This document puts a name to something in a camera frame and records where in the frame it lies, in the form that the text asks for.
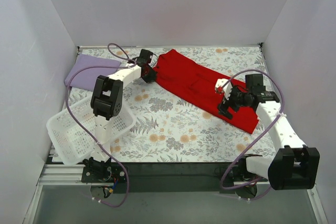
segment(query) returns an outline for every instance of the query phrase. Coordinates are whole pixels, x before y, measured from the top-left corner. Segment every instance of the white wall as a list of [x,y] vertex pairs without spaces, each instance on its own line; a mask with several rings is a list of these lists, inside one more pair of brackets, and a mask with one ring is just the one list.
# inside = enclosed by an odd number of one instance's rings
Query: white wall
[[77,46],[251,45],[286,0],[52,0]]
[[265,42],[293,128],[321,159],[317,189],[336,223],[336,0],[287,0]]
[[51,0],[0,0],[0,223],[22,223],[76,48]]

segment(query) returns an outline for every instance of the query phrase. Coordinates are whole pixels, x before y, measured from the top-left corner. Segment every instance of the red fabric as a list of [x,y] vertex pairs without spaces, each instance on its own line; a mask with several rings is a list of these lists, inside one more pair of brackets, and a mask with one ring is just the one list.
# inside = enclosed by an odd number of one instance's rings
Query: red fabric
[[[252,108],[240,108],[237,113],[229,109],[232,120],[218,114],[217,106],[223,95],[215,92],[215,84],[218,79],[229,79],[228,76],[198,65],[176,50],[160,55],[154,70],[158,75],[156,82],[185,101],[250,134],[257,126],[257,115]],[[233,80],[233,84],[245,87],[238,80]]]

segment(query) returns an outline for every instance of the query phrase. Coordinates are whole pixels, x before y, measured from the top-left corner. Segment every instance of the folded purple towel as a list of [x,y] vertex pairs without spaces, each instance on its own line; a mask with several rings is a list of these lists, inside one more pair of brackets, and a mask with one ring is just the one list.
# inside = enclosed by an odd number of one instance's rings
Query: folded purple towel
[[[119,67],[119,61],[111,60],[111,59],[103,59],[97,58],[90,55],[79,55],[77,57],[76,63],[73,66],[72,70],[68,74],[67,78],[64,81],[64,84],[67,86],[69,84],[70,78],[79,70],[85,67],[92,66],[107,66],[107,67]],[[84,70],[83,72],[76,75],[76,77],[72,80],[71,86],[74,88],[85,89],[89,91],[93,91],[96,79],[98,76],[108,76],[117,71],[117,69],[113,68],[91,68]]]

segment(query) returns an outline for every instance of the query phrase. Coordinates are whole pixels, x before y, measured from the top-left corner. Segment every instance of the white laundry basket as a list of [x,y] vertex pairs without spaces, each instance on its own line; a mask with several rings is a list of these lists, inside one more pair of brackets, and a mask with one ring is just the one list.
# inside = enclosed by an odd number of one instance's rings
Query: white laundry basket
[[[70,109],[78,121],[94,135],[95,117],[90,101],[91,97],[86,97],[70,106]],[[110,120],[115,126],[111,141],[121,137],[136,123],[135,116],[124,100],[118,116]],[[47,122],[47,129],[55,150],[65,165],[75,165],[93,151],[94,140],[73,120],[67,109],[51,117]]]

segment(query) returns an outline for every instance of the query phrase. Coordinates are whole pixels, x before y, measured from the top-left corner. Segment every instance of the floral tablecloth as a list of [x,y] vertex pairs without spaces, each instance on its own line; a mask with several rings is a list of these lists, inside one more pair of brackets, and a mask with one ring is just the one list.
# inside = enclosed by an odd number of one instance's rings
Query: floral tablecloth
[[[172,48],[147,48],[158,56]],[[258,47],[175,48],[184,56],[217,72],[232,76],[245,69],[266,71]],[[140,48],[127,49],[131,58]],[[107,49],[84,49],[83,54],[113,58]],[[270,82],[264,79],[267,89]],[[73,104],[91,92],[72,89]],[[112,154],[122,162],[229,162],[245,149],[264,129],[259,123],[252,135],[185,102],[161,88],[139,79],[123,90],[128,105],[137,118],[132,130],[111,145]],[[250,151],[274,156],[275,150],[267,134]]]

